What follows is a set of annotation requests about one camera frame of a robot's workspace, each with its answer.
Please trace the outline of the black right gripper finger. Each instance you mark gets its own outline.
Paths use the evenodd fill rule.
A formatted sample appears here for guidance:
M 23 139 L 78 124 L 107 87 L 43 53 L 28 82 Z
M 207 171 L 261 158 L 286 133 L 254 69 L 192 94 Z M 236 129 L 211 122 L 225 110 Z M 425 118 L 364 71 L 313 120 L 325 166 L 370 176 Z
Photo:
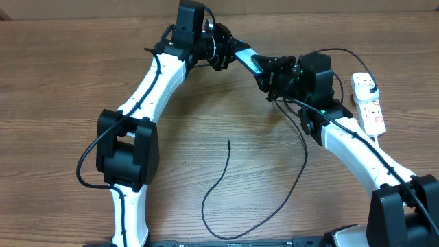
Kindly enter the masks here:
M 296 65 L 295 56 L 262 56 L 252 55 L 251 61 L 256 65 L 258 74 L 266 73 L 290 73 Z
M 255 76 L 259 89 L 264 93 L 272 92 L 273 89 L 272 82 L 273 79 L 275 78 L 276 78 L 276 73 L 272 71 L 263 72 Z

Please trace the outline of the Samsung Galaxy smartphone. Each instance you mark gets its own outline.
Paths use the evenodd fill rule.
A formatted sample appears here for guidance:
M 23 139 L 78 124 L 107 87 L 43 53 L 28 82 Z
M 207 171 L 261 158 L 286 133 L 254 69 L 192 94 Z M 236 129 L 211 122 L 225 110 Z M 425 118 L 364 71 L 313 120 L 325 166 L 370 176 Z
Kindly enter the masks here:
M 235 59 L 238 60 L 249 72 L 254 76 L 259 76 L 262 74 L 260 66 L 254 59 L 259 54 L 252 48 L 242 49 L 241 51 L 235 52 Z

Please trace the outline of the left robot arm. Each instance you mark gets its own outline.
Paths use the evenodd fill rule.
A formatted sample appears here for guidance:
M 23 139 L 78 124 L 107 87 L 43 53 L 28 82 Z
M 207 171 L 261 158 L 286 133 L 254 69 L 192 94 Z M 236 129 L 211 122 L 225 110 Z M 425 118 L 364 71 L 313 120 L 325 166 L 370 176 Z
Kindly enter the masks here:
M 139 87 L 116 111 L 98 118 L 96 166 L 114 202 L 115 233 L 111 246 L 146 246 L 147 187 L 159 163 L 158 120 L 174 91 L 199 60 L 216 71 L 234 60 L 259 74 L 256 51 L 217 24 L 211 33 L 178 30 L 170 25 L 151 50 L 151 67 Z

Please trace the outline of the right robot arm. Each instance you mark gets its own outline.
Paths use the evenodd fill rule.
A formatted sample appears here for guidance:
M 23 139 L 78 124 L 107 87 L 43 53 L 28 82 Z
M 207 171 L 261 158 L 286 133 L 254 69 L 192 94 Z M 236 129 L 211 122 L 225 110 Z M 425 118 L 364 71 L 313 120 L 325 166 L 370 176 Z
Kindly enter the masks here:
M 387 155 L 334 98 L 331 58 L 252 55 L 259 88 L 269 100 L 298 104 L 306 134 L 338 157 L 370 196 L 368 221 L 329 231 L 322 246 L 437 246 L 438 180 L 417 176 Z

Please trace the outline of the white USB charger plug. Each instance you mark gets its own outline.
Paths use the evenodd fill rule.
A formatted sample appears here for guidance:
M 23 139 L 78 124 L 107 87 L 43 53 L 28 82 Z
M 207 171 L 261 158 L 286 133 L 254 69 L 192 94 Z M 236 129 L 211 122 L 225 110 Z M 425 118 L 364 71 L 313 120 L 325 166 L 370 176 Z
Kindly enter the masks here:
M 353 88 L 353 100 L 356 104 L 375 101 L 379 98 L 379 96 L 379 89 L 376 89 L 374 92 L 372 92 L 368 85 L 355 85 Z

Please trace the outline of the white power strip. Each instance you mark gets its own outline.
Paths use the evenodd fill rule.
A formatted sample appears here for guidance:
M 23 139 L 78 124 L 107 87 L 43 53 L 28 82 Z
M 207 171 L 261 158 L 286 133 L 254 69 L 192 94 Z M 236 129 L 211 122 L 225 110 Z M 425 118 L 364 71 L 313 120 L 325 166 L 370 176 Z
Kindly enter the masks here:
M 352 90 L 355 85 L 368 85 L 370 89 L 375 87 L 369 73 L 354 73 L 351 76 Z M 386 132 L 385 121 L 379 103 L 379 98 L 375 101 L 356 104 L 357 114 L 361 129 L 368 137 L 377 139 L 377 137 Z

